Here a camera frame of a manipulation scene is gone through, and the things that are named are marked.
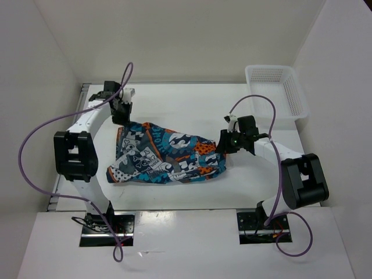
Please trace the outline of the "colourful patterned shorts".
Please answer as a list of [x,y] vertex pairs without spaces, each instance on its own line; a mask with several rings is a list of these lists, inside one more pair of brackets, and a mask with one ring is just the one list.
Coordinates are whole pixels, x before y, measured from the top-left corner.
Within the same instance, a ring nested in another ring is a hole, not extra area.
[[131,122],[116,134],[116,160],[106,169],[113,183],[195,183],[226,170],[226,155],[213,140],[150,122]]

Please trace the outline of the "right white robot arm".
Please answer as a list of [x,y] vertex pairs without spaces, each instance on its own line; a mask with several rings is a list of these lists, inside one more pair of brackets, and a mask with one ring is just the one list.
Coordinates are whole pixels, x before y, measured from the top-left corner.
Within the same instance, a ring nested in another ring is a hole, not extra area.
[[253,116],[224,117],[228,128],[220,131],[217,153],[232,154],[244,149],[278,167],[277,194],[256,207],[255,222],[269,228],[282,213],[326,201],[329,189],[320,159],[313,153],[302,154],[260,133]]

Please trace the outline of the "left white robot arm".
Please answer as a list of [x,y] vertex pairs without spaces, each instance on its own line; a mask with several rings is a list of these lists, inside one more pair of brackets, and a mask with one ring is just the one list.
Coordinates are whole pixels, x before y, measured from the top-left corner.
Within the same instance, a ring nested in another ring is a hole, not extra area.
[[94,137],[108,117],[118,125],[130,122],[134,95],[133,88],[105,81],[103,90],[91,95],[80,118],[67,131],[58,131],[53,137],[56,171],[74,185],[84,200],[86,222],[95,223],[105,233],[115,228],[116,218],[96,177],[99,162]]

